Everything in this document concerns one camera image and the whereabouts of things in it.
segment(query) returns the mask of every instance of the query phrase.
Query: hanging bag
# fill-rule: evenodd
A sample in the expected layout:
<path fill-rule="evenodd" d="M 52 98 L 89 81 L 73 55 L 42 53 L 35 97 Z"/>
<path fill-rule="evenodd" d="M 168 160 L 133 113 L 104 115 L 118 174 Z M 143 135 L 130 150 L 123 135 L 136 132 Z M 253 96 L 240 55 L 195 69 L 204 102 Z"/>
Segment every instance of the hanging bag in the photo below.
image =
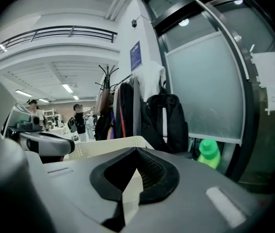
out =
<path fill-rule="evenodd" d="M 165 90 L 142 104 L 142 137 L 156 150 L 178 153 L 188 150 L 188 124 L 179 99 Z"/>

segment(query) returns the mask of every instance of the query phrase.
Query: woman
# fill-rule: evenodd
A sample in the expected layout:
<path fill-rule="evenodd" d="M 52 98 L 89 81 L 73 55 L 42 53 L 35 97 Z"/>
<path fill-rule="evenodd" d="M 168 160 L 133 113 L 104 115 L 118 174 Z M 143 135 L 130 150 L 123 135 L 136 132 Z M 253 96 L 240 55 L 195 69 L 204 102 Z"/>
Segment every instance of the woman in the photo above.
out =
<path fill-rule="evenodd" d="M 48 122 L 46 121 L 47 119 L 45 118 L 43 111 L 39 110 L 37 101 L 33 99 L 29 102 L 29 105 L 30 109 L 32 110 L 32 115 L 39 117 L 39 123 L 43 126 L 45 130 L 48 129 Z"/>

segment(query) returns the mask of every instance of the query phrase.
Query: railing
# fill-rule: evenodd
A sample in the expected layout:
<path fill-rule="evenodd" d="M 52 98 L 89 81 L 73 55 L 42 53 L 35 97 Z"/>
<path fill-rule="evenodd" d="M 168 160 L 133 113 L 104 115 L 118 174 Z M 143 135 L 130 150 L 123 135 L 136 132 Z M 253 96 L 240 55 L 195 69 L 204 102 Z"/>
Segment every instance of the railing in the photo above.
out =
<path fill-rule="evenodd" d="M 72 37 L 76 35 L 98 38 L 98 39 L 113 43 L 118 33 L 105 30 L 105 29 L 85 27 L 85 26 L 70 25 L 70 26 L 46 27 L 46 28 L 41 28 L 41 29 L 21 33 L 1 42 L 0 54 L 3 52 L 6 52 L 12 46 L 21 44 L 23 42 L 32 42 L 34 40 L 47 38 L 47 37 L 57 37 L 57 36 Z"/>

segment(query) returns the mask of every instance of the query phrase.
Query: person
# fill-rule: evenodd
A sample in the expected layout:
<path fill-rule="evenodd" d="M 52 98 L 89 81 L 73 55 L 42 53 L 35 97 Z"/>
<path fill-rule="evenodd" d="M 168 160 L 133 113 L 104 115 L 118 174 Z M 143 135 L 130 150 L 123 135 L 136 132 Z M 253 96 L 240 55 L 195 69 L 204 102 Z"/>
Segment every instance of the person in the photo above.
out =
<path fill-rule="evenodd" d="M 94 127 L 96 126 L 97 121 L 98 121 L 97 115 L 94 114 L 93 115 L 93 125 L 94 125 Z"/>
<path fill-rule="evenodd" d="M 88 120 L 86 120 L 86 122 L 85 122 L 85 130 L 88 133 L 88 136 L 89 136 L 90 139 L 94 139 L 93 127 L 94 127 L 93 111 L 91 111 L 90 115 L 88 116 Z"/>
<path fill-rule="evenodd" d="M 39 110 L 37 101 L 33 99 L 32 101 L 29 102 L 29 105 L 30 105 L 30 109 L 32 110 L 32 115 L 39 117 L 39 123 L 43 125 L 44 129 L 46 129 L 46 126 L 44 124 L 44 113 L 42 110 Z"/>
<path fill-rule="evenodd" d="M 74 119 L 76 122 L 79 139 L 81 142 L 86 142 L 87 136 L 85 133 L 85 120 L 88 120 L 88 117 L 86 116 L 85 118 L 83 118 L 82 104 L 75 104 L 73 109 L 75 111 Z"/>

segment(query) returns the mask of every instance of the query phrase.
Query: frosted glass panel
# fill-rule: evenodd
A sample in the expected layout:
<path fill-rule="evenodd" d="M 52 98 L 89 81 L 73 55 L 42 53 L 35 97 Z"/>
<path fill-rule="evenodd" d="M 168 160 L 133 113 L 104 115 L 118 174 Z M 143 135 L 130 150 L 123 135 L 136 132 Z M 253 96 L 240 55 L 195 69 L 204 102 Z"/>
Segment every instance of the frosted glass panel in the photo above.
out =
<path fill-rule="evenodd" d="M 222 33 L 209 34 L 167 53 L 167 61 L 189 133 L 240 139 L 241 81 Z"/>

